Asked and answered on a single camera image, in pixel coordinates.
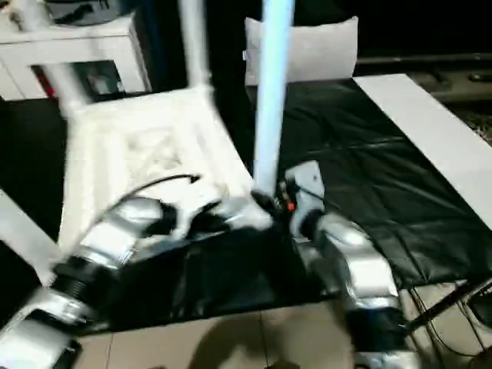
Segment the tiled floor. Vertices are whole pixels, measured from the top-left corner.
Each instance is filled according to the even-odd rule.
[[[430,306],[451,288],[420,288],[418,293]],[[409,297],[404,294],[403,299],[408,317],[415,316]],[[334,307],[335,303],[286,307],[85,338],[85,352],[76,369],[263,369],[280,360],[302,369],[351,369],[350,339]],[[479,351],[458,307],[437,318],[434,326],[454,350]],[[480,329],[480,336],[492,345],[492,331]],[[415,337],[424,369],[436,367],[425,329],[419,329]],[[469,358],[442,352],[447,368],[467,368]]]

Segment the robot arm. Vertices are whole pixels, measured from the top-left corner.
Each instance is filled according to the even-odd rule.
[[[104,307],[138,241],[150,227],[167,234],[175,225],[176,210],[150,198],[127,198],[107,211],[55,266],[52,285],[36,291],[0,333],[0,367],[71,367],[78,352],[72,335]]]
[[[357,369],[417,369],[403,329],[397,287],[390,265],[369,236],[354,222],[324,206],[319,167],[310,161],[286,173],[295,211],[291,233],[314,242],[314,251],[329,268],[318,269],[321,280],[333,279],[341,289],[347,329]]]

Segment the light blue pole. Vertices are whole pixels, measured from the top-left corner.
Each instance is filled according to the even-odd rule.
[[[295,0],[264,0],[260,85],[254,143],[254,189],[273,196],[277,183],[289,34]]]

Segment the floor tile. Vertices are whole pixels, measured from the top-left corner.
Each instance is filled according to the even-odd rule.
[[[82,353],[75,369],[106,369],[112,334],[83,337],[78,340],[82,345]]]
[[[115,334],[108,369],[264,369],[259,314]]]
[[[353,369],[350,338],[333,306],[309,304],[262,312],[268,363],[284,360],[303,369]]]

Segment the white pillow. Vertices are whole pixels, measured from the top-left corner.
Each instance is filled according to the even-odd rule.
[[[345,22],[317,27],[292,27],[288,81],[350,78],[357,60],[357,24]],[[246,85],[258,85],[263,23],[246,18]]]

